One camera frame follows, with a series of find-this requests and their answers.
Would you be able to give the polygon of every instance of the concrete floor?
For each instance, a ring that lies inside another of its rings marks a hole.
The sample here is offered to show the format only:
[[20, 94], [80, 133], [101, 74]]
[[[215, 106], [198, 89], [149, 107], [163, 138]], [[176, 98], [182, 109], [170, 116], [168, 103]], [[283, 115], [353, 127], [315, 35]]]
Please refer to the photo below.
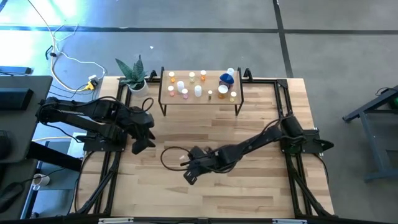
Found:
[[[32, 2], [55, 26], [78, 22], [93, 27], [277, 28], [272, 0]], [[279, 0], [279, 4], [285, 29], [398, 29], [395, 0]], [[0, 26], [44, 25], [28, 2], [12, 0], [0, 12]], [[44, 57], [51, 45], [48, 32], [0, 30], [0, 37], [2, 65], [34, 67], [34, 75], [50, 75]], [[364, 175], [375, 170], [368, 142], [359, 120], [345, 124], [341, 117], [373, 99], [377, 89], [397, 84], [398, 36], [286, 34], [286, 43], [293, 76], [305, 79], [315, 124], [323, 139], [335, 143], [325, 161], [336, 214], [397, 223], [398, 181], [363, 182]], [[157, 72], [161, 66], [175, 70], [239, 66], [249, 67], [256, 77], [287, 77], [278, 34], [77, 32], [62, 46], [72, 57], [106, 67], [108, 75], [120, 75], [114, 58], [133, 62], [141, 54], [146, 70]], [[101, 74], [93, 65], [65, 57], [59, 58], [55, 71], [73, 88], [87, 82], [88, 76]], [[74, 99], [88, 101], [91, 95]], [[35, 138], [60, 135], [39, 126]]]

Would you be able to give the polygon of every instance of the potted plant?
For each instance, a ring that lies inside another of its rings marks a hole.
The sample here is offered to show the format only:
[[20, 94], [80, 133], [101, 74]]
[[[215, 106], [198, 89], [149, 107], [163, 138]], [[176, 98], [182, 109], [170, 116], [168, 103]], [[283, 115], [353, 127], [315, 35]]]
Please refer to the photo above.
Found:
[[117, 58], [116, 63], [118, 63], [120, 70], [126, 77], [125, 80], [121, 80], [121, 83], [127, 84], [134, 96], [146, 96], [146, 94], [148, 94], [149, 88], [147, 82], [145, 81], [146, 72], [144, 71], [144, 65], [141, 61], [141, 55], [139, 56], [138, 61], [132, 66], [132, 69]]

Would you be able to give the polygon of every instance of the green plant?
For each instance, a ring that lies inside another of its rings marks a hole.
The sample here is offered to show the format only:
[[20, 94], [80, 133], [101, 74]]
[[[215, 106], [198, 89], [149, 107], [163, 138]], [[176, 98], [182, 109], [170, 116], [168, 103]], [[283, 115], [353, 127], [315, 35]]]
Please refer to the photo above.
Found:
[[138, 61], [132, 66], [132, 69], [117, 58], [116, 63], [118, 63], [120, 70], [126, 77], [125, 80], [121, 80], [121, 83], [129, 85], [133, 90], [140, 90], [144, 87], [146, 72], [144, 71], [144, 65], [141, 61], [141, 55]]

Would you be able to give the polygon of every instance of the wooden tabletop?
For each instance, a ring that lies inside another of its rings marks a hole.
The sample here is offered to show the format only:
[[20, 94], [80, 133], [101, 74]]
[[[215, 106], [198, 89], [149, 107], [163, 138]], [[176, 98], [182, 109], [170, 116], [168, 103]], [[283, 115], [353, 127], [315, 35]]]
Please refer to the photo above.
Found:
[[[174, 72], [175, 83], [170, 82], [169, 72]], [[195, 73], [195, 82], [190, 82], [189, 73]], [[162, 79], [162, 95], [160, 96], [160, 102], [166, 105], [189, 105], [189, 104], [202, 104], [202, 105], [239, 105], [242, 103], [241, 96], [241, 81], [239, 78], [238, 71], [234, 71], [234, 85], [228, 90], [226, 97], [223, 99], [218, 98], [218, 86], [220, 81], [220, 75], [226, 73], [226, 71], [206, 71], [206, 80], [203, 82], [200, 80], [200, 71], [164, 71]], [[182, 94], [177, 91], [177, 82], [183, 81], [184, 87], [188, 90], [188, 99], [183, 99]], [[167, 87], [173, 86], [175, 90], [175, 96], [170, 96]], [[194, 94], [194, 87], [200, 85], [202, 89], [201, 97], [196, 97]], [[208, 91], [213, 92], [211, 100], [208, 100]], [[230, 102], [229, 96], [231, 92], [236, 92], [236, 98], [233, 102]]]
[[[117, 78], [105, 77], [99, 96], [116, 96]], [[304, 80], [288, 79], [288, 83], [296, 117], [304, 129], [313, 128]], [[166, 147], [217, 148], [225, 144], [236, 144], [256, 135], [268, 122], [277, 118], [272, 85], [243, 85], [243, 91], [244, 104], [239, 116], [231, 113], [234, 108], [228, 105], [176, 105], [170, 107], [167, 116], [163, 117], [160, 106], [156, 103], [159, 84], [149, 84], [148, 96], [155, 99], [155, 104], [149, 111], [155, 119], [152, 132], [156, 136], [156, 148], [147, 148], [134, 155], [131, 153], [133, 140], [128, 140], [119, 167], [112, 216], [294, 217], [286, 163], [278, 143], [269, 144], [244, 156], [228, 174], [199, 176], [195, 185], [187, 183], [183, 172], [167, 170], [160, 163], [160, 153]], [[141, 105], [143, 100], [144, 98], [132, 98], [131, 105]], [[181, 152], [170, 152], [165, 154], [165, 162], [176, 166], [182, 156]], [[98, 185], [103, 157], [103, 152], [96, 152], [86, 163], [78, 191], [79, 207]], [[333, 213], [323, 164], [309, 154], [303, 155], [303, 164], [309, 189], [324, 208]], [[103, 196], [101, 211], [107, 195], [108, 188]], [[299, 192], [298, 195], [300, 208], [305, 212], [302, 194]]]

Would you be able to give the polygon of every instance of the white pot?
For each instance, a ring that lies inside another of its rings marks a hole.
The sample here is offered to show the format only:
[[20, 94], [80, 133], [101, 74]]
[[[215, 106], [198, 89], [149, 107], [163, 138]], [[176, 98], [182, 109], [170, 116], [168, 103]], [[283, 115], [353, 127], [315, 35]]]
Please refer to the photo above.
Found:
[[148, 92], [149, 92], [149, 87], [145, 80], [144, 80], [144, 86], [140, 90], [133, 90], [132, 88], [130, 88], [130, 86], [129, 86], [129, 89], [131, 91], [131, 94], [136, 97], [146, 96], [146, 95], [148, 95]]

